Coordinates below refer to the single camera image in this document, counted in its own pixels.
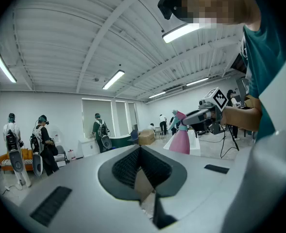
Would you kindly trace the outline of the folding chair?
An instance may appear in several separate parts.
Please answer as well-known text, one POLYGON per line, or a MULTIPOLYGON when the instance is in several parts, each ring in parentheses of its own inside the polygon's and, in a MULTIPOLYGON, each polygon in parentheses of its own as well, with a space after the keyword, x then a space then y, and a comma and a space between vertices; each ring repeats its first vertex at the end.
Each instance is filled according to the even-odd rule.
POLYGON ((63 167, 69 163, 66 152, 62 146, 56 146, 58 154, 54 156, 54 159, 58 167, 63 167))

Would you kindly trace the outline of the white tub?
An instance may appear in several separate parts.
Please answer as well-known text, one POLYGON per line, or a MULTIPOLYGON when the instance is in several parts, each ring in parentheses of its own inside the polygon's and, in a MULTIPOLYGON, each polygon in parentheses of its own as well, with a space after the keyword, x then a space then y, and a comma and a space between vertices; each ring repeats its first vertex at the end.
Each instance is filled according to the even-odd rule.
MULTIPOLYGON (((196 132, 194 130, 188 130, 187 133, 190 142, 190 155, 201 156, 199 137, 196 137, 196 132)), ((163 146, 164 149, 169 150, 175 135, 173 135, 170 140, 163 146)))

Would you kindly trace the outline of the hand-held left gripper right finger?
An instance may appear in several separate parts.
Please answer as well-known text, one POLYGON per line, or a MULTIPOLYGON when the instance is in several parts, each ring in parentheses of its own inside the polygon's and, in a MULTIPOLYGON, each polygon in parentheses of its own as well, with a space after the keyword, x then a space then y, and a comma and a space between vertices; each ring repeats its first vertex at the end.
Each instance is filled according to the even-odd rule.
POLYGON ((234 160, 145 148, 171 167, 171 175, 156 187, 170 227, 222 227, 242 180, 242 152, 234 160))

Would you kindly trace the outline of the cardboard box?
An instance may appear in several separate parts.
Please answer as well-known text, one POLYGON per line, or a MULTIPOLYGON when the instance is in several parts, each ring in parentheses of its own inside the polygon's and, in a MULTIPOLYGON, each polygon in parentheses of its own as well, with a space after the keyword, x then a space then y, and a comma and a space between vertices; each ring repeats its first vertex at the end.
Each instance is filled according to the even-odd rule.
POLYGON ((152 129, 147 129, 139 132, 138 144, 139 145, 150 145, 155 141, 155 133, 152 129))

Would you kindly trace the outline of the orange sofa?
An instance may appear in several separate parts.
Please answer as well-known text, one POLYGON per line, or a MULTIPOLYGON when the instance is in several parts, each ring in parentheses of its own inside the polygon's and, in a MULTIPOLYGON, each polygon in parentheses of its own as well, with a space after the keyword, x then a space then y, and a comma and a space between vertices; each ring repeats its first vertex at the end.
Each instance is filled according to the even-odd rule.
MULTIPOLYGON (((22 159, 24 161, 27 171, 33 171, 33 152, 29 149, 21 149, 22 159)), ((0 156, 0 167, 5 171, 13 171, 11 161, 9 158, 9 153, 0 156)))

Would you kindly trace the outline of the dark green counter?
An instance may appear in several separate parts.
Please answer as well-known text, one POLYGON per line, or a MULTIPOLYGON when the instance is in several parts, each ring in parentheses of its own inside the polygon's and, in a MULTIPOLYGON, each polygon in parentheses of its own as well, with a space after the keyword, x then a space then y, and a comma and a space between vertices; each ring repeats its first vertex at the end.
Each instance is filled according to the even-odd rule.
POLYGON ((126 146, 130 146, 133 144, 132 141, 130 141, 131 139, 131 135, 127 134, 127 135, 123 135, 123 136, 115 136, 115 137, 109 137, 111 144, 112 144, 112 148, 122 148, 122 147, 126 147, 126 146))

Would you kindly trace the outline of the person's right forearm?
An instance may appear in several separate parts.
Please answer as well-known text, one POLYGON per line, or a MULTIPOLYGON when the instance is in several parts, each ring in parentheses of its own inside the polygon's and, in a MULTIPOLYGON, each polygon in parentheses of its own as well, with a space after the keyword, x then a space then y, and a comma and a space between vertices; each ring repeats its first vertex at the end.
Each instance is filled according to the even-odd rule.
POLYGON ((259 130, 262 111, 258 108, 239 109, 227 106, 222 112, 221 124, 229 124, 248 131, 259 130))

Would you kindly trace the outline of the long ceiling light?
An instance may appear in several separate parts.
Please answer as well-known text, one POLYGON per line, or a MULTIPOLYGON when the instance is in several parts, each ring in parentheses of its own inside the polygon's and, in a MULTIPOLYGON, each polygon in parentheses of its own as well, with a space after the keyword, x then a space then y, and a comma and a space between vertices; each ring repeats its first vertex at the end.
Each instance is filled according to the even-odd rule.
POLYGON ((204 81, 207 81, 207 80, 209 80, 208 77, 203 78, 203 79, 200 79, 200 80, 197 80, 197 81, 194 81, 194 82, 187 83, 186 86, 195 85, 195 84, 197 84, 197 83, 201 83, 201 82, 204 82, 204 81))
POLYGON ((162 35, 162 38, 165 43, 170 43, 179 37, 198 30, 199 28, 199 23, 187 23, 165 33, 164 35, 162 35))
POLYGON ((17 83, 16 78, 13 76, 13 74, 11 73, 11 71, 9 70, 8 66, 6 65, 6 63, 4 62, 1 54, 0 54, 0 68, 3 71, 3 73, 5 74, 5 76, 10 80, 10 82, 12 83, 17 83))
POLYGON ((149 96, 148 98, 149 98, 149 99, 152 99, 152 98, 156 98, 156 97, 158 97, 158 96, 164 95, 164 94, 166 94, 165 91, 160 92, 160 93, 157 93, 157 94, 154 94, 154 95, 152 95, 152 96, 149 96))
POLYGON ((109 89, 120 77, 125 74, 123 70, 118 70, 102 87, 103 90, 109 89))

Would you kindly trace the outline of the blue chair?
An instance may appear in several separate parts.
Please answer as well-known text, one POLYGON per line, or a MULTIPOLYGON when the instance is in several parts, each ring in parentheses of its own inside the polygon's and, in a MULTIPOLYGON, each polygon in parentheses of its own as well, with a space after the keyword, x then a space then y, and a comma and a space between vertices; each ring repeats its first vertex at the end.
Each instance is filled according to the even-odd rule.
POLYGON ((128 139, 129 142, 131 142, 132 144, 138 144, 138 130, 134 129, 131 132, 131 138, 128 139))

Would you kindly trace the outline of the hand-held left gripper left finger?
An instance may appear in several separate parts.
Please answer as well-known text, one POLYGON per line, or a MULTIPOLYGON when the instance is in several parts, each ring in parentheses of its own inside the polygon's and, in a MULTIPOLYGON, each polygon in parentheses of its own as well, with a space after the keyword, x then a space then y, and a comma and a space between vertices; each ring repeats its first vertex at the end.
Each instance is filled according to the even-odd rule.
POLYGON ((20 205, 19 222, 32 233, 155 233, 138 201, 116 199, 98 179, 105 161, 130 149, 123 147, 74 161, 40 181, 20 205), (31 213, 58 186, 72 192, 46 227, 31 218, 31 213))

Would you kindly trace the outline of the person's shirt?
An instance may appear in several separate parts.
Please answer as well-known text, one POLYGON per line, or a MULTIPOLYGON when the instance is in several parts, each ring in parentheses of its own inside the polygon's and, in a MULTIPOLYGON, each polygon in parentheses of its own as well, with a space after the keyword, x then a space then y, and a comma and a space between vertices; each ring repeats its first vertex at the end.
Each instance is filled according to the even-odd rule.
POLYGON ((286 30, 268 0, 255 0, 261 14, 260 27, 244 27, 242 56, 250 73, 250 95, 261 101, 262 117, 257 139, 286 129, 286 30))

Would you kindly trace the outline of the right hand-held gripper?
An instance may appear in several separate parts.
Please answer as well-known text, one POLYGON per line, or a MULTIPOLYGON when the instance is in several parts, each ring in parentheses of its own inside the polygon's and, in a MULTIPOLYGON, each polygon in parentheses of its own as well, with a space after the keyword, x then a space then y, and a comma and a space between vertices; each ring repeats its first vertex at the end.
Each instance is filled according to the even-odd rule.
POLYGON ((191 125, 192 129, 199 132, 211 132, 212 134, 223 133, 222 126, 211 120, 210 111, 222 111, 228 103, 227 97, 217 87, 209 91, 209 93, 199 101, 199 109, 186 114, 182 119, 183 125, 191 125))

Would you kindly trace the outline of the narrow grey window blind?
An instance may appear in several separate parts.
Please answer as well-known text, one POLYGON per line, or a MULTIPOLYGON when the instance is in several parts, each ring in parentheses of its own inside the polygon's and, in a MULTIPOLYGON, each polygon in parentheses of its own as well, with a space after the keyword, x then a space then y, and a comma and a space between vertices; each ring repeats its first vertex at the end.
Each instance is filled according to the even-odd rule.
POLYGON ((120 135, 121 136, 128 135, 129 130, 128 130, 128 123, 127 123, 125 102, 117 101, 116 108, 117 108, 120 135))
POLYGON ((131 119, 131 126, 132 129, 136 129, 137 130, 137 119, 136 119, 136 112, 135 112, 135 104, 129 102, 129 112, 130 112, 130 119, 131 119))

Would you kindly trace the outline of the person's right hand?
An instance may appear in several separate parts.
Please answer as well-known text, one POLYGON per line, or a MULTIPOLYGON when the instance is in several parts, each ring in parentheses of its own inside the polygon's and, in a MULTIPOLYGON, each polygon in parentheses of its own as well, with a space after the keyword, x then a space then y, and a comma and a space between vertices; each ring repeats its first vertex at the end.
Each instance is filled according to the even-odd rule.
POLYGON ((220 124, 222 120, 222 111, 210 111, 211 113, 211 120, 220 124))

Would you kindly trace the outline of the wide grey window blind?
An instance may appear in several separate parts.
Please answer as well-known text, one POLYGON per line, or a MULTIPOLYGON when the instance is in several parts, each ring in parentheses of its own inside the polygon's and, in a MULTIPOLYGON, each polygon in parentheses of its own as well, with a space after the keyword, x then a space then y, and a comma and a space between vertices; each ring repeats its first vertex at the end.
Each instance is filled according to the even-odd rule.
POLYGON ((111 101, 82 100, 83 127, 85 138, 91 137, 96 113, 99 113, 101 119, 106 123, 108 129, 111 132, 111 136, 115 136, 111 101))

